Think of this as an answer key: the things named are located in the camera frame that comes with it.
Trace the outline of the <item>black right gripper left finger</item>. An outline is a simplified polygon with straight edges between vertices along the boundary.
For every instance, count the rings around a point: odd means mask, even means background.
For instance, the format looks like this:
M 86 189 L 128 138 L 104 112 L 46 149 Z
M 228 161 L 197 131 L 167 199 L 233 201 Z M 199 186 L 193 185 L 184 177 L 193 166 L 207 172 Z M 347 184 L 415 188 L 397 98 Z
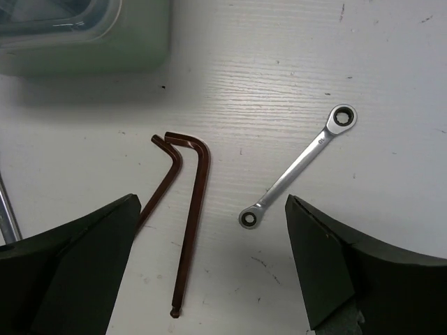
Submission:
M 1 333 L 105 334 L 140 209 L 128 194 L 1 246 Z

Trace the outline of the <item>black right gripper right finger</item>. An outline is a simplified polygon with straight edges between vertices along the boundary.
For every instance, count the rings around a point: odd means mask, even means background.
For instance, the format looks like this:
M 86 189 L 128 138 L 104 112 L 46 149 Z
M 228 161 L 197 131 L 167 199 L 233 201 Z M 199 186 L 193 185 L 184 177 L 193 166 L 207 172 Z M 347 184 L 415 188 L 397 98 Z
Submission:
M 286 220 L 315 334 L 445 334 L 446 260 L 353 229 L 291 195 Z

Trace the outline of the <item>large silver ratchet wrench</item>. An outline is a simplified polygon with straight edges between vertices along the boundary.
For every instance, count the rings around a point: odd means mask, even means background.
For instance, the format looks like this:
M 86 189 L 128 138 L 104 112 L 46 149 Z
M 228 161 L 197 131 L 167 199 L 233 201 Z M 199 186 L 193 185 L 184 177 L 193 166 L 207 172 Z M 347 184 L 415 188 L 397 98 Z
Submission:
M 21 240 L 22 235 L 18 227 L 13 208 L 1 179 L 1 233 L 6 244 L 12 244 Z

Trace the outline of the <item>small silver ratchet wrench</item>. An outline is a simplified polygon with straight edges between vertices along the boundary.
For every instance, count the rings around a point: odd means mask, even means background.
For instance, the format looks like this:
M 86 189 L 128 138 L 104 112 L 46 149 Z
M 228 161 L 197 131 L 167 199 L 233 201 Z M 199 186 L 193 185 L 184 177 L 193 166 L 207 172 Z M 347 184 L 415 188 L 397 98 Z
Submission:
M 298 175 L 325 149 L 331 140 L 353 128 L 357 119 L 358 114 L 351 105 L 339 104 L 334 106 L 328 115 L 325 126 L 305 150 L 257 202 L 240 212 L 239 224 L 248 230 L 256 228 L 261 223 L 265 212 Z

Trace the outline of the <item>short brown hex key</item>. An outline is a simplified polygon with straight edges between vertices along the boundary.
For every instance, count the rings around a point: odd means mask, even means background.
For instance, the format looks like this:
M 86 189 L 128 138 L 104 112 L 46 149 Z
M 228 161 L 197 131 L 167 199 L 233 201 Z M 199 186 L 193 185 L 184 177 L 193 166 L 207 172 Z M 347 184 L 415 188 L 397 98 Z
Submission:
M 138 236 L 139 232 L 144 227 L 144 224 L 147 222 L 149 217 L 156 209 L 157 205 L 163 199 L 163 196 L 176 180 L 183 165 L 181 154 L 178 150 L 176 150 L 176 148 L 174 148 L 174 146 L 167 143 L 159 135 L 153 135 L 151 141 L 171 158 L 172 165 L 170 166 L 169 171 L 167 172 L 157 189 L 154 191 L 153 195 L 151 196 L 143 210 L 140 212 L 140 216 L 136 226 L 135 237 Z

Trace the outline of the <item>long brown hex key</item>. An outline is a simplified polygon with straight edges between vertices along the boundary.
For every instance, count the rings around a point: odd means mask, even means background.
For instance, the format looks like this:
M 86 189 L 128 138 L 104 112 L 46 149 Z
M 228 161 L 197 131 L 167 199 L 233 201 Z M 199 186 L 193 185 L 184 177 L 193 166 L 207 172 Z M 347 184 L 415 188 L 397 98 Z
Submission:
M 196 176 L 193 184 L 182 251 L 179 258 L 179 267 L 173 291 L 172 309 L 170 311 L 170 316 L 177 319 L 181 314 L 186 284 L 189 277 L 189 269 L 193 260 L 196 233 L 200 222 L 203 200 L 205 198 L 207 180 L 210 172 L 211 154 L 207 145 L 202 140 L 190 135 L 166 132 L 165 140 L 169 144 L 191 148 L 198 156 Z

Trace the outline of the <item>green cantilever toolbox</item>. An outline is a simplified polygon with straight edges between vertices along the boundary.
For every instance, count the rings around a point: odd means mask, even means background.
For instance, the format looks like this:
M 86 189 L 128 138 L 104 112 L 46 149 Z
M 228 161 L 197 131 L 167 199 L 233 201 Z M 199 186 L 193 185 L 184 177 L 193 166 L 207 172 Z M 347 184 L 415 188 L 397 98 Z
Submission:
M 139 73 L 170 49 L 170 1 L 2 1 L 1 74 Z

